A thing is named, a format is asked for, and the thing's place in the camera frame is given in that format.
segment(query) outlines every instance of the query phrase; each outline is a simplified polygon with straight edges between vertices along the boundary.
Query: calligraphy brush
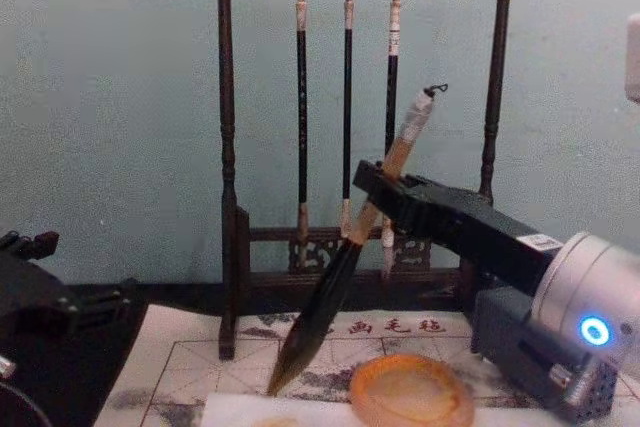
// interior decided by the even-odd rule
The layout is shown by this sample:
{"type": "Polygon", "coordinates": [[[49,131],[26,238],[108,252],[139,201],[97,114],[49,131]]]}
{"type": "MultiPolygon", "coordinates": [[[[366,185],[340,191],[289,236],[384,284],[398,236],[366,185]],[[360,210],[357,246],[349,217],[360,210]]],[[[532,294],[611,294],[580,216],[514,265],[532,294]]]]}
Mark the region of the calligraphy brush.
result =
{"type": "Polygon", "coordinates": [[[298,267],[307,261],[307,1],[296,2],[298,55],[298,267]]]}
{"type": "Polygon", "coordinates": [[[353,46],[353,0],[344,1],[344,120],[342,152],[342,218],[340,235],[351,232],[351,64],[353,46]]]}
{"type": "MultiPolygon", "coordinates": [[[[436,89],[445,92],[447,88],[446,84],[432,86],[416,97],[407,112],[400,135],[393,142],[382,164],[384,174],[390,179],[400,177],[411,149],[429,119],[436,89]]],[[[346,297],[360,252],[378,214],[378,209],[366,201],[349,238],[340,246],[311,294],[311,299],[291,327],[271,374],[267,395],[278,395],[317,354],[346,297]]]]}
{"type": "MultiPolygon", "coordinates": [[[[391,0],[391,15],[389,19],[389,62],[387,69],[387,110],[384,138],[384,154],[389,153],[394,141],[396,131],[396,88],[398,85],[398,51],[400,49],[400,0],[391,0]]],[[[382,269],[382,280],[388,281],[391,276],[391,269],[395,263],[393,251],[394,235],[391,226],[391,219],[382,218],[382,252],[384,268],[382,269]]]]}

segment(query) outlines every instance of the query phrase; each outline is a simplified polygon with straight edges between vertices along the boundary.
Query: brush handle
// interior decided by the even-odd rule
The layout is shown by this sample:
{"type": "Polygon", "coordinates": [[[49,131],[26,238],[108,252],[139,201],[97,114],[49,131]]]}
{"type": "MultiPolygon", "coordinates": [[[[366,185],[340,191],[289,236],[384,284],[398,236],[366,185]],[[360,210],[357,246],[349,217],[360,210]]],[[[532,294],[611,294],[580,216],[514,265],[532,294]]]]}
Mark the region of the brush handle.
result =
{"type": "MultiPolygon", "coordinates": [[[[433,92],[428,89],[421,91],[405,116],[400,135],[391,145],[382,163],[382,171],[391,180],[397,180],[400,177],[416,139],[429,120],[433,110],[433,95],[433,92]]],[[[349,239],[355,244],[364,245],[369,239],[378,214],[379,211],[373,204],[365,202],[349,239]]]]}
{"type": "Polygon", "coordinates": [[[349,238],[351,232],[351,200],[342,199],[342,216],[340,217],[340,236],[349,238]]]}
{"type": "MultiPolygon", "coordinates": [[[[396,91],[398,85],[398,53],[400,50],[400,0],[391,0],[389,16],[389,66],[387,69],[387,109],[384,139],[384,153],[389,153],[396,130],[396,91]]],[[[382,248],[384,251],[383,277],[391,274],[394,264],[394,235],[391,219],[382,218],[382,248]]]]}
{"type": "Polygon", "coordinates": [[[351,232],[351,65],[353,47],[353,0],[344,1],[344,109],[342,152],[342,216],[340,236],[349,237],[351,232]]]}
{"type": "Polygon", "coordinates": [[[304,268],[309,237],[307,210],[307,1],[296,2],[298,55],[298,266],[304,268]]]}

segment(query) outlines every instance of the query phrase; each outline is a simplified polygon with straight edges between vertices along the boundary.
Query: calligraphy practice grid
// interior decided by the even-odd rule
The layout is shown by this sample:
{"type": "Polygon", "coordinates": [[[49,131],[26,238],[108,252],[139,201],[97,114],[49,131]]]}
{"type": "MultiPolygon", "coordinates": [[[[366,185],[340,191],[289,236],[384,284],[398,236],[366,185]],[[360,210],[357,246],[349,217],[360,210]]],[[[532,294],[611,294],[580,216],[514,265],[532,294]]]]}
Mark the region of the calligraphy practice grid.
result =
{"type": "MultiPolygon", "coordinates": [[[[150,313],[158,311],[164,312],[164,320],[159,316],[155,324],[145,320],[96,427],[198,427],[209,393],[264,394],[296,315],[241,317],[235,358],[222,362],[216,340],[219,318],[150,308],[150,313]],[[150,339],[147,347],[138,349],[145,336],[150,339]],[[147,367],[133,366],[134,362],[147,367]]],[[[539,407],[507,383],[495,366],[471,354],[470,343],[471,327],[460,313],[341,312],[309,367],[280,395],[348,402],[349,382],[358,365],[386,354],[415,353],[447,362],[469,388],[476,406],[539,407]]],[[[638,402],[637,394],[639,384],[618,382],[616,401],[638,402]]]]}

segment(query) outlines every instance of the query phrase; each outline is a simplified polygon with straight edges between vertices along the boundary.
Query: wooden post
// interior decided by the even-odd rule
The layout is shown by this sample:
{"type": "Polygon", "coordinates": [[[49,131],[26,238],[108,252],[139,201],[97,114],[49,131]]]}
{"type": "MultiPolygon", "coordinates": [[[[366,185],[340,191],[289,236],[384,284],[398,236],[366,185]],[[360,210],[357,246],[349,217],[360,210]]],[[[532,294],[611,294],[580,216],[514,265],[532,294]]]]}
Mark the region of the wooden post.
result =
{"type": "Polygon", "coordinates": [[[222,281],[225,288],[225,312],[220,324],[219,357],[233,359],[238,316],[238,272],[236,250],[235,190],[235,105],[233,86],[233,45],[231,0],[218,0],[218,50],[220,69],[220,132],[222,134],[222,281]]]}
{"type": "MultiPolygon", "coordinates": [[[[502,81],[504,79],[504,60],[507,50],[507,27],[509,24],[510,0],[497,0],[496,18],[493,30],[493,50],[491,53],[491,70],[489,74],[489,91],[484,124],[484,148],[482,150],[482,169],[480,179],[480,195],[493,205],[493,164],[496,159],[496,139],[500,122],[502,103],[502,81]]],[[[462,308],[468,314],[475,304],[475,297],[480,287],[476,268],[466,259],[460,259],[460,297],[462,308]]]]}

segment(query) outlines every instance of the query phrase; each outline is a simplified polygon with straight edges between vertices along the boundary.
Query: light blue wall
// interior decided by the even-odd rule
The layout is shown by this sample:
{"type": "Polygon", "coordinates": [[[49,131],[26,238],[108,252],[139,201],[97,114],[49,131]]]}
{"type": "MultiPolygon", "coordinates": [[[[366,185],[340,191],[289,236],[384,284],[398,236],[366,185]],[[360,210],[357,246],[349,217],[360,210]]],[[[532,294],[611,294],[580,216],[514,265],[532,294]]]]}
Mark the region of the light blue wall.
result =
{"type": "MultiPolygon", "coordinates": [[[[237,189],[254,226],[295,225],[294,1],[234,0],[237,189]]],[[[389,1],[356,0],[354,167],[382,155],[389,1]]],[[[311,222],[333,225],[343,0],[308,2],[311,222]]],[[[423,84],[451,85],[408,170],[476,189],[495,0],[403,3],[399,118],[423,84]]],[[[0,222],[58,230],[43,265],[63,280],[220,279],[216,8],[0,0],[0,222]]],[[[636,247],[640,107],[623,83],[637,11],[638,0],[513,0],[499,209],[562,240],[590,229],[636,247]]],[[[254,255],[284,265],[281,249],[254,255]]],[[[366,260],[379,266],[378,245],[366,260]]]]}

